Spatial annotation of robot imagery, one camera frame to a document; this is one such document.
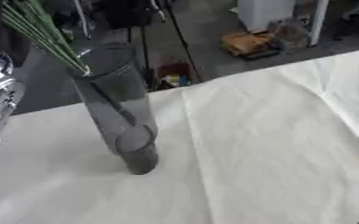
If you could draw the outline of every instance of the white fabric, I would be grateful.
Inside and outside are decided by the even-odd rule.
[[[83,105],[11,119],[0,224],[359,221],[359,52],[151,95],[160,162],[130,175]]]

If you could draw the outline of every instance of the tripod leg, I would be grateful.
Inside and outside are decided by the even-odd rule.
[[[126,34],[127,34],[128,43],[131,43],[132,42],[132,28],[131,27],[126,28]]]
[[[148,53],[147,35],[145,33],[145,26],[140,27],[141,39],[143,41],[143,54],[144,54],[144,78],[148,88],[151,89],[154,81],[154,71],[150,66],[150,56]]]
[[[181,42],[182,46],[185,49],[185,52],[187,53],[187,58],[189,59],[189,62],[191,63],[192,69],[194,70],[194,74],[196,76],[196,81],[201,82],[201,76],[199,74],[199,70],[197,69],[196,65],[194,64],[194,59],[192,58],[192,55],[189,52],[189,44],[187,43],[184,35],[182,34],[182,31],[178,24],[177,18],[175,17],[174,12],[172,11],[172,6],[168,2],[168,0],[165,0],[165,8],[167,9],[169,17],[172,20],[172,24],[174,25],[175,31],[177,32],[177,35],[179,37],[179,41]]]

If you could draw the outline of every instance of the clear glass vase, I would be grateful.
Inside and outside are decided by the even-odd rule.
[[[103,140],[131,172],[150,172],[158,163],[158,128],[134,49],[111,43],[82,51],[80,56],[91,72],[70,74]]]

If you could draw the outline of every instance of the floor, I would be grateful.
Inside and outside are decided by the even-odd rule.
[[[330,38],[330,27],[333,26],[335,19],[328,17],[320,43],[316,47],[251,62],[234,58],[219,47],[219,38],[222,35],[242,30],[236,14],[229,11],[234,5],[233,2],[232,0],[181,0],[175,5],[179,25],[190,44],[191,53],[205,81],[230,74],[359,50],[359,34],[339,42]],[[124,39],[124,36],[123,33],[116,32],[105,38]],[[186,58],[170,23],[162,24],[157,21],[149,27],[148,38],[153,65]],[[135,44],[138,45],[137,34],[135,40]],[[67,78],[66,68],[56,59],[40,51],[33,50],[30,53],[25,65],[17,70],[17,77],[26,83],[27,89],[16,114],[80,101],[72,82]]]

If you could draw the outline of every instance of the black stand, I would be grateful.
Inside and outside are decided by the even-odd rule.
[[[189,60],[191,66],[192,66],[192,69],[194,70],[196,82],[201,82],[201,76],[199,74],[199,71],[197,70],[196,65],[194,64],[194,59],[192,57],[192,54],[189,51],[189,44],[187,43],[184,35],[182,34],[182,31],[178,24],[177,18],[175,17],[174,12],[172,11],[172,5],[171,5],[171,3],[169,3],[168,0],[165,0],[164,5],[165,5],[165,9],[167,10],[167,12],[169,14],[170,19],[172,20],[172,24],[174,25],[175,31],[177,32],[177,35],[179,37],[179,41],[181,42],[182,47],[184,48],[184,50],[187,54],[187,59]]]
[[[172,11],[171,3],[169,3],[168,0],[164,0],[163,8],[167,10],[169,18],[172,20],[172,25],[174,26],[174,29],[178,35],[179,41],[180,41],[182,47],[184,48],[184,51],[187,54],[187,59],[189,60],[191,66],[192,66],[192,69],[194,70],[194,76],[195,76],[194,81],[199,83],[202,81],[201,76],[199,74],[199,71],[198,71],[195,63],[194,63],[192,54],[189,51],[189,44],[185,40],[185,37],[182,34],[182,31],[178,24],[177,18],[175,17],[174,12]],[[141,33],[141,38],[142,38],[142,43],[143,43],[143,55],[144,55],[144,78],[145,78],[145,82],[146,82],[147,86],[150,89],[152,89],[155,77],[154,77],[154,71],[151,68],[151,64],[150,64],[149,48],[148,48],[148,41],[147,41],[147,35],[146,35],[146,29],[145,29],[146,24],[147,23],[143,23],[143,25],[140,26],[140,33]],[[131,42],[131,40],[132,40],[131,32],[132,32],[131,28],[128,28],[127,29],[128,42]]]

